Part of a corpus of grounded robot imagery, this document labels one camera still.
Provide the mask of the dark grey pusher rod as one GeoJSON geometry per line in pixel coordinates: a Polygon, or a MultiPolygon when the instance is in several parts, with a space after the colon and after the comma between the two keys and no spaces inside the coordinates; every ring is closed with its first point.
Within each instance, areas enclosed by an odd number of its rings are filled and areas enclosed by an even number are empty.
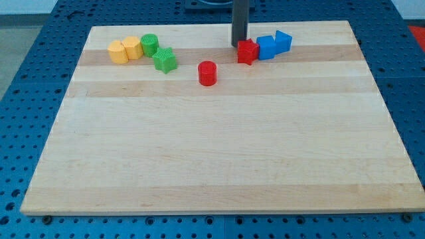
{"type": "Polygon", "coordinates": [[[249,10],[249,0],[232,1],[231,45],[233,47],[237,47],[239,41],[246,40],[249,10]]]}

